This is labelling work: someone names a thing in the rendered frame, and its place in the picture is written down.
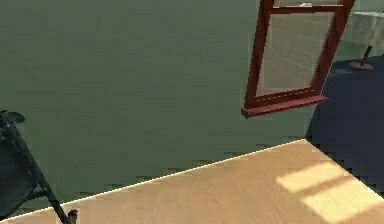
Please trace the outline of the red framed window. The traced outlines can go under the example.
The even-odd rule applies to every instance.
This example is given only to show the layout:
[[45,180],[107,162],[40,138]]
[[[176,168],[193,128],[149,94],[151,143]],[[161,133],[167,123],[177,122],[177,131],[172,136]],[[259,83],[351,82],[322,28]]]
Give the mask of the red framed window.
[[[276,6],[274,0],[260,1],[245,99],[241,108],[241,114],[246,119],[327,100],[327,97],[322,95],[322,89],[355,1],[338,0],[334,5],[282,7]],[[310,14],[316,12],[331,12],[333,17],[310,85],[304,88],[258,95],[258,83],[271,16],[273,14]]]

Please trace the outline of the white round pedestal table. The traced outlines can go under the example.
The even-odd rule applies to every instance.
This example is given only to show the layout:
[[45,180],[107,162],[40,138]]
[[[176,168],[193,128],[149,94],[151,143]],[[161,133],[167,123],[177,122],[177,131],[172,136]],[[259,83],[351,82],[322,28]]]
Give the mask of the white round pedestal table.
[[384,10],[353,12],[343,34],[345,41],[362,44],[366,50],[359,61],[350,66],[360,70],[373,70],[368,57],[373,47],[384,48]]

